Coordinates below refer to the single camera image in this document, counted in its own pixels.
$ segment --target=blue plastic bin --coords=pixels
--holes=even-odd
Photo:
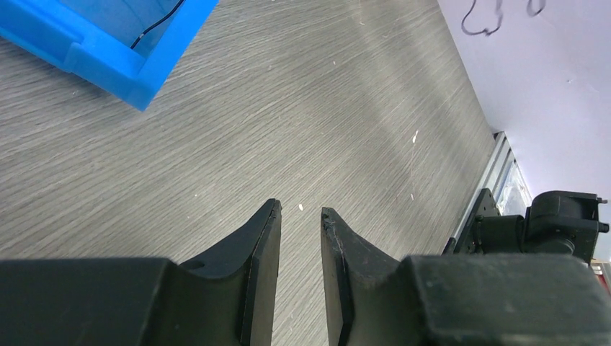
[[[0,35],[145,110],[218,0],[0,0]]]

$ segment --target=black plastic part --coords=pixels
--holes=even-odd
[[[532,200],[527,213],[525,252],[568,253],[590,263],[599,232],[601,200],[591,193],[550,191]]]
[[[458,235],[458,239],[450,237],[443,249],[443,254],[475,254],[477,252],[476,239],[474,237],[477,227],[478,216],[500,216],[496,208],[496,201],[489,189],[482,189],[476,198],[467,221]]]
[[[571,256],[401,262],[323,208],[330,346],[611,345],[611,298]]]
[[[476,243],[484,254],[520,253],[523,230],[521,215],[482,218],[475,225]]]
[[[271,345],[280,202],[178,266],[162,258],[0,262],[0,345]]]

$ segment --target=wire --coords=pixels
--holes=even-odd
[[[140,40],[142,40],[142,37],[144,37],[144,35],[148,34],[152,29],[155,29],[161,23],[165,22],[168,18],[170,18],[175,13],[175,11],[178,10],[178,8],[180,7],[180,5],[182,5],[183,2],[184,0],[178,0],[178,3],[176,4],[176,6],[174,6],[174,8],[168,14],[166,14],[165,17],[161,18],[160,20],[157,21],[157,23],[151,25],[150,27],[147,27],[146,30],[142,31],[142,33],[138,36],[138,38],[135,39],[134,43],[132,43],[130,48],[134,49],[136,45],[140,42]]]
[[[526,13],[528,13],[528,15],[531,17],[538,16],[539,13],[541,13],[545,9],[546,2],[546,0],[539,0],[539,10],[533,11],[532,0],[528,0],[528,5],[526,6]]]
[[[493,30],[489,30],[487,27],[484,28],[481,31],[478,32],[471,32],[469,30],[467,30],[467,28],[465,27],[465,22],[467,20],[467,18],[471,15],[471,12],[473,12],[473,9],[476,8],[476,4],[477,4],[477,0],[473,0],[473,3],[471,4],[471,8],[469,9],[469,12],[467,12],[467,14],[465,14],[463,21],[460,23],[460,27],[463,29],[463,32],[466,35],[469,36],[477,36],[477,35],[486,35],[486,36],[490,36],[492,34],[494,34],[495,32],[499,31],[499,29],[501,29],[501,24],[503,23],[503,11],[501,10],[501,7],[503,6],[503,0],[496,0],[496,15],[498,18],[498,21],[496,23],[496,28]]]

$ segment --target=white wall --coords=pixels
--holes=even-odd
[[[537,7],[539,0],[533,0]],[[488,122],[503,130],[533,196],[593,192],[611,200],[611,1],[504,0],[501,29],[467,36],[472,0],[439,0]],[[478,0],[466,27],[496,26],[496,0]],[[611,208],[601,206],[611,221]],[[595,256],[611,257],[611,235]]]

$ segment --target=metal frame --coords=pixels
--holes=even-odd
[[[499,199],[501,191],[503,190],[503,185],[507,180],[507,175],[512,168],[512,163],[515,162],[513,150],[509,145],[505,132],[497,133],[495,135],[495,139],[496,145],[494,146],[494,150],[490,156],[490,161],[488,161],[488,164],[486,165],[486,168],[484,169],[483,174],[475,188],[473,197],[470,199],[463,217],[460,219],[460,223],[452,235],[453,238],[458,239],[460,237],[460,233],[465,228],[469,214],[473,209],[473,206],[475,205],[482,189],[489,189],[494,196],[494,200]]]

